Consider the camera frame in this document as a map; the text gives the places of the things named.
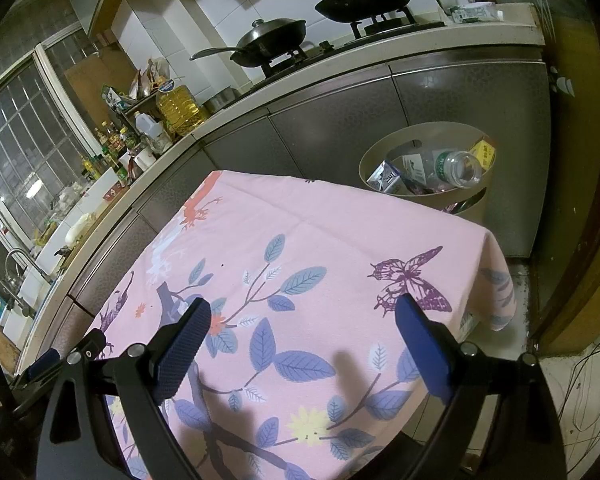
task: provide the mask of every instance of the purple butterfly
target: purple butterfly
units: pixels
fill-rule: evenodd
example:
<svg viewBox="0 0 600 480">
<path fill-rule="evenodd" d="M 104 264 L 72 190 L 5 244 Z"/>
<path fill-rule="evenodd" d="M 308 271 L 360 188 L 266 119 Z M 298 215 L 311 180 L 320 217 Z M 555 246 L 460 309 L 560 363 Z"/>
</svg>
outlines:
<svg viewBox="0 0 600 480">
<path fill-rule="evenodd" d="M 378 281 L 391 280 L 393 282 L 378 295 L 378 302 L 374 310 L 381 306 L 384 308 L 382 317 L 386 316 L 387 312 L 395 310 L 398 297 L 408 292 L 422 310 L 451 312 L 451 305 L 442 293 L 420 277 L 420 267 L 441 250 L 442 246 L 436 247 L 426 253 L 418 254 L 406 263 L 398 258 L 393 258 L 377 265 L 371 264 L 374 272 L 368 275 L 368 278 L 375 278 Z"/>
</svg>

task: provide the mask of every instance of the countertop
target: countertop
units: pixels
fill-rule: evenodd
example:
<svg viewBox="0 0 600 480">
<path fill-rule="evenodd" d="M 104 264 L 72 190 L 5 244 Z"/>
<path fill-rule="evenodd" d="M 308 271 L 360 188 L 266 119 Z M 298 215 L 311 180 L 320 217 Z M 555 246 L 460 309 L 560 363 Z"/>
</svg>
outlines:
<svg viewBox="0 0 600 480">
<path fill-rule="evenodd" d="M 436 50 L 467 46 L 544 45 L 544 37 L 538 26 L 536 12 L 531 4 L 504 4 L 498 7 L 504 11 L 504 17 L 508 21 L 467 23 L 463 25 L 450 24 L 446 27 L 432 28 L 363 45 L 317 62 L 254 92 L 235 105 L 218 112 L 185 136 L 141 175 L 82 245 L 64 275 L 54 285 L 55 290 L 47 298 L 46 304 L 39 309 L 28 341 L 20 356 L 16 372 L 20 373 L 35 361 L 46 330 L 51 324 L 56 311 L 74 281 L 88 263 L 91 255 L 105 240 L 116 223 L 126 214 L 132 203 L 197 140 L 217 130 L 220 126 L 282 96 L 322 80 L 366 66 Z"/>
</svg>

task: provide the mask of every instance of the beige trash can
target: beige trash can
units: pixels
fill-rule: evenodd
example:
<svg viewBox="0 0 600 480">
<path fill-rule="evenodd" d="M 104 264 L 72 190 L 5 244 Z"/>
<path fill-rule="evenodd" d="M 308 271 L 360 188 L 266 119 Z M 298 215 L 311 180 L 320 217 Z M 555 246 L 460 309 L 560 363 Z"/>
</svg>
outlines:
<svg viewBox="0 0 600 480">
<path fill-rule="evenodd" d="M 366 188 L 375 191 L 366 181 L 385 158 L 393 162 L 401 155 L 416 149 L 439 150 L 447 146 L 468 150 L 483 137 L 494 146 L 487 134 L 468 124 L 437 121 L 407 126 L 383 137 L 369 148 L 360 160 L 358 173 Z M 405 192 L 391 194 L 438 210 L 475 197 L 477 202 L 459 212 L 457 216 L 482 224 L 495 162 L 494 158 L 491 167 L 484 172 L 480 184 L 470 189 L 452 189 L 430 195 L 413 195 L 403 189 Z"/>
</svg>

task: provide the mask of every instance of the orange coral print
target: orange coral print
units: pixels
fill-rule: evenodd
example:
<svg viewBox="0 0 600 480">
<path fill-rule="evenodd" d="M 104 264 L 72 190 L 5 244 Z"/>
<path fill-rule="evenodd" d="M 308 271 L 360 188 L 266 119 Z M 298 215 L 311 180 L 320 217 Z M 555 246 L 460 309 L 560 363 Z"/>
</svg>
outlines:
<svg viewBox="0 0 600 480">
<path fill-rule="evenodd" d="M 208 177 L 202 183 L 202 186 L 198 188 L 198 191 L 184 203 L 184 220 L 180 222 L 180 225 L 184 225 L 185 229 L 193 227 L 196 220 L 203 221 L 206 219 L 208 209 L 206 207 L 213 203 L 219 203 L 222 197 L 219 196 L 204 205 L 198 207 L 198 204 L 209 194 L 214 184 L 221 175 L 221 171 L 212 171 Z"/>
<path fill-rule="evenodd" d="M 142 316 L 142 314 L 144 314 L 145 310 L 146 310 L 146 304 L 140 303 L 140 305 L 138 305 L 138 308 L 136 308 L 136 317 L 139 318 L 140 316 Z"/>
<path fill-rule="evenodd" d="M 224 322 L 223 316 L 218 316 L 216 314 L 211 315 L 211 328 L 209 329 L 209 333 L 211 335 L 218 335 L 222 332 L 222 329 L 226 323 Z"/>
</svg>

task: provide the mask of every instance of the floral tablecloth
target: floral tablecloth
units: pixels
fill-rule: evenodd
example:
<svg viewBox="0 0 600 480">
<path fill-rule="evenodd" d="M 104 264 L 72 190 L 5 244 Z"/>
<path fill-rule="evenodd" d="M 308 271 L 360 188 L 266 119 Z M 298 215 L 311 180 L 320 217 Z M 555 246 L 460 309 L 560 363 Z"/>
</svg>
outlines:
<svg viewBox="0 0 600 480">
<path fill-rule="evenodd" d="M 330 480 L 369 462 L 426 394 L 396 326 L 410 292 L 457 334 L 516 308 L 483 227 L 379 193 L 215 171 L 144 250 L 93 327 L 106 356 L 148 342 L 203 296 L 211 329 L 161 407 L 205 480 Z M 147 478 L 119 399 L 133 475 Z"/>
</svg>

